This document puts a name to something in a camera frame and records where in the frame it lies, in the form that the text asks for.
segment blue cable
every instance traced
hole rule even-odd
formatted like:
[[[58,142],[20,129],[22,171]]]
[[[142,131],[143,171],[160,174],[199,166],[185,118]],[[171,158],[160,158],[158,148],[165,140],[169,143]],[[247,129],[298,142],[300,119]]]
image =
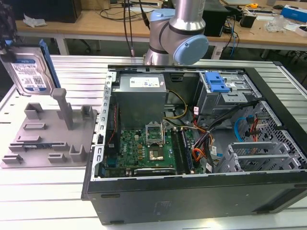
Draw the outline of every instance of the blue cable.
[[[234,38],[234,45],[232,46],[232,50],[231,50],[231,54],[230,56],[232,57],[234,50],[235,50],[235,46],[236,46],[236,37],[235,37],[235,29],[234,26],[231,24],[230,21],[227,20],[228,26],[231,28],[231,35]]]
[[[234,130],[235,130],[235,136],[238,139],[238,141],[243,142],[242,138],[240,137],[239,130],[238,130],[239,122],[241,120],[246,120],[246,118],[245,117],[238,118],[238,120],[235,122]]]

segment power supply label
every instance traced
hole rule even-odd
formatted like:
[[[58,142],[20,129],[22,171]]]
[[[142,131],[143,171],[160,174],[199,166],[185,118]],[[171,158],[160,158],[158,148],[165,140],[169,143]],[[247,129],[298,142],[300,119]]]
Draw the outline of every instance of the power supply label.
[[[159,78],[130,78],[131,88],[160,87]]]

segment wooden table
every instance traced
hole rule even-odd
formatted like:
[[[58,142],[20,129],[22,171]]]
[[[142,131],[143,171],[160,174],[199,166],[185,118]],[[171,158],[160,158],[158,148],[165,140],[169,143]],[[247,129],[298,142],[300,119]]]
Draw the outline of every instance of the wooden table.
[[[255,0],[261,7],[267,7],[266,0]],[[307,8],[307,3],[293,1],[277,1],[275,5],[293,5]],[[114,8],[108,10],[109,13],[118,13],[110,15],[112,18],[122,18],[123,9]],[[21,36],[53,37],[57,40],[60,53],[69,54],[65,38],[73,39],[92,39],[92,40],[112,40],[125,41],[124,25],[122,22],[115,22],[100,17],[94,11],[83,11],[76,23],[56,23],[47,22],[44,27],[31,28],[22,21],[17,21],[17,28]],[[292,31],[286,33],[269,33],[264,29],[265,21],[255,20],[252,28],[242,28],[236,23],[235,31],[240,37],[239,47],[264,48],[264,49],[282,49],[282,50],[302,50],[307,51],[307,39],[301,37]],[[142,20],[132,23],[133,40],[138,42],[149,42],[149,30],[145,27]],[[219,59],[223,47],[229,40],[228,34],[222,34],[221,37],[208,37],[210,45],[215,46],[212,59]]]

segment gray 3d printed holder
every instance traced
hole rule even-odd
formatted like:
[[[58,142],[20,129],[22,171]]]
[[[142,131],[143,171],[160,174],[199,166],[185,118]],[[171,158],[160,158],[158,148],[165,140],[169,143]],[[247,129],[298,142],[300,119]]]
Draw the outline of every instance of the gray 3d printed holder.
[[[97,111],[90,105],[72,110],[65,89],[54,89],[51,96],[60,110],[43,110],[39,103],[29,103],[26,119],[2,158],[2,168],[86,165]]]

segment motherboard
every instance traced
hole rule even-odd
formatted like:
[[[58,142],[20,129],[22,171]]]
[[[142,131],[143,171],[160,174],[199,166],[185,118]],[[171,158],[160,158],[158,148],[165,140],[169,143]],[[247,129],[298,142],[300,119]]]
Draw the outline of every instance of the motherboard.
[[[181,132],[184,132],[186,143],[183,143]],[[160,145],[148,142],[159,138],[163,140]],[[106,161],[106,177],[132,176],[137,169],[170,169],[174,172],[183,170],[180,164],[182,161],[187,162],[183,149],[186,147],[186,150],[191,151],[193,144],[191,129],[165,129],[162,133],[159,130],[146,133],[146,129],[122,130],[119,154],[116,158],[108,158]]]

